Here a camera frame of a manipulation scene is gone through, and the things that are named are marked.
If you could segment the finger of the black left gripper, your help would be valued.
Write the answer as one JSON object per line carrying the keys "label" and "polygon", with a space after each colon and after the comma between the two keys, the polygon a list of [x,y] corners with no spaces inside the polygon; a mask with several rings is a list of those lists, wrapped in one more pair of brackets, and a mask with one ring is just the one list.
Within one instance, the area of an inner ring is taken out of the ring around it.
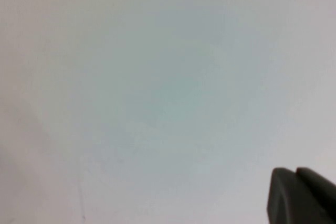
{"label": "finger of the black left gripper", "polygon": [[286,168],[272,171],[267,215],[271,224],[326,223],[326,211],[299,176]]}
{"label": "finger of the black left gripper", "polygon": [[335,184],[310,168],[299,167],[296,174],[309,188],[320,207],[335,223]]}

